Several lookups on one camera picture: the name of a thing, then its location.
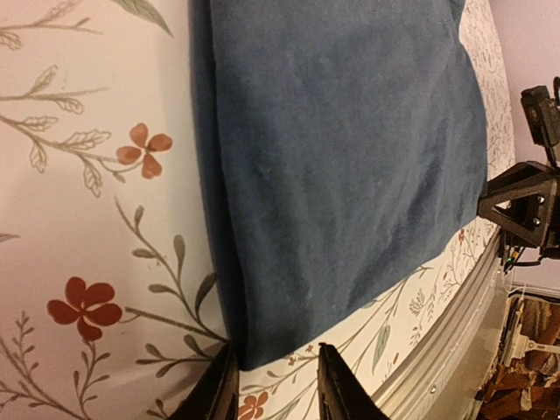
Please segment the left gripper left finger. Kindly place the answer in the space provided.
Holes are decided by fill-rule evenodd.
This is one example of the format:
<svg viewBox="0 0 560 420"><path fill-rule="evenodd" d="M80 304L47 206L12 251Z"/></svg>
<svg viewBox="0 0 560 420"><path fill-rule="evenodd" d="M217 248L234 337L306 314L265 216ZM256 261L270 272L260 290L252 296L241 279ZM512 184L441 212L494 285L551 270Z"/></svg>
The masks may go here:
<svg viewBox="0 0 560 420"><path fill-rule="evenodd" d="M224 345L171 420L235 420L238 418L239 368L235 347Z"/></svg>

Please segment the dark teal t-shirt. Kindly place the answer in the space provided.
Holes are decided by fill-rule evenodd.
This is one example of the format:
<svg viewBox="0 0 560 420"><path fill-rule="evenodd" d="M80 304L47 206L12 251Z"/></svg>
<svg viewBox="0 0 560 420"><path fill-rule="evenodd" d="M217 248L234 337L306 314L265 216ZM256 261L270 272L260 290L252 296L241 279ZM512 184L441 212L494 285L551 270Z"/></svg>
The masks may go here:
<svg viewBox="0 0 560 420"><path fill-rule="evenodd" d="M461 1L194 1L192 86L227 331L250 371L443 252L487 182Z"/></svg>

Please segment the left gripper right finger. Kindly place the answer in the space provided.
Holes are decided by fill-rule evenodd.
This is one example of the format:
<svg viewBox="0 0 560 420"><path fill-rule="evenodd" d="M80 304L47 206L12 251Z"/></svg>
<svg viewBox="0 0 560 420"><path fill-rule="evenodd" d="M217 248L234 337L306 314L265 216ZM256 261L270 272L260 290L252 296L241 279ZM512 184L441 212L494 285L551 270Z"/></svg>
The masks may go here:
<svg viewBox="0 0 560 420"><path fill-rule="evenodd" d="M318 409L320 420L389 420L336 347L326 343L319 344Z"/></svg>

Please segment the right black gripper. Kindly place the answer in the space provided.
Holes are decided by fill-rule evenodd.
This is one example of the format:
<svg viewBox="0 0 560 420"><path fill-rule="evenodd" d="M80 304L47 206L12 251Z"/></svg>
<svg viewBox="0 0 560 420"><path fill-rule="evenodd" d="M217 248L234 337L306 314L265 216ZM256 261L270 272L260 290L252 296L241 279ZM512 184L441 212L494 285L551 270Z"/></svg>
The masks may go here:
<svg viewBox="0 0 560 420"><path fill-rule="evenodd" d="M537 162L517 163L486 183L478 216L505 228L519 247L559 259L559 170Z"/></svg>

